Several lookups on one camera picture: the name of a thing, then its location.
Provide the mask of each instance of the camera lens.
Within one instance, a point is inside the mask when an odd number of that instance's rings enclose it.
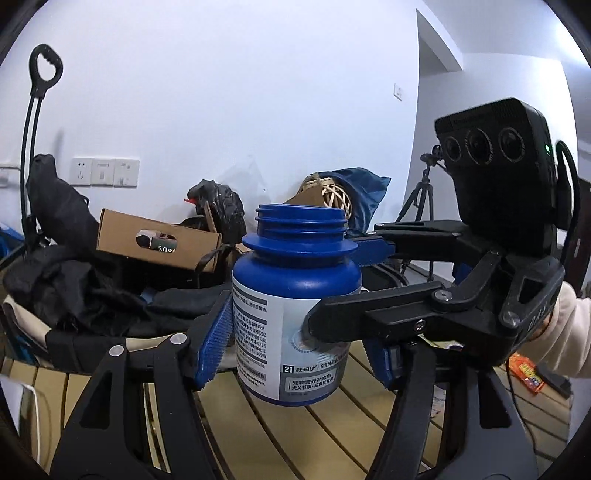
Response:
[[[486,165],[492,160],[491,141],[482,130],[477,129],[468,132],[466,147],[472,160],[479,165]]]
[[[499,143],[503,155],[509,160],[517,162],[525,154],[523,139],[517,131],[511,127],[504,128],[499,134]]]
[[[445,151],[450,160],[458,161],[460,159],[460,144],[455,138],[447,137]]]

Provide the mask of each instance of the black bag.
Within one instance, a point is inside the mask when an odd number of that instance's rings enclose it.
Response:
[[[238,194],[227,185],[213,180],[202,180],[189,190],[187,198],[195,204],[198,215],[205,215],[209,202],[216,229],[222,234],[222,243],[234,246],[246,235],[244,207]]]
[[[37,217],[45,236],[74,252],[95,251],[99,222],[88,210],[88,198],[58,178],[52,155],[37,155],[33,159],[27,193],[31,213]]]

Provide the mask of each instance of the white sleeve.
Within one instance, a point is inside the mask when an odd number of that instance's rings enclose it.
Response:
[[[591,378],[590,330],[591,299],[578,299],[573,287],[562,283],[547,329],[519,352],[536,363],[545,361],[558,374]]]

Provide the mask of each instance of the blue bottle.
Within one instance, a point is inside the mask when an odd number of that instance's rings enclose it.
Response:
[[[258,231],[242,242],[253,251],[233,270],[238,375],[257,397],[309,405],[340,383],[348,343],[321,343],[304,324],[322,298],[357,293],[361,271],[348,255],[345,212],[300,205],[260,205]]]

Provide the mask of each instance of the power socket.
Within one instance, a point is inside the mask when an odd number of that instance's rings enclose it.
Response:
[[[70,163],[70,185],[90,186],[91,175],[91,158],[72,158],[72,163]]]
[[[139,160],[115,160],[113,187],[136,188],[138,186]]]
[[[113,159],[92,159],[92,172],[90,174],[90,184],[92,186],[101,185],[105,187],[113,186],[113,173],[115,172],[115,161]]]

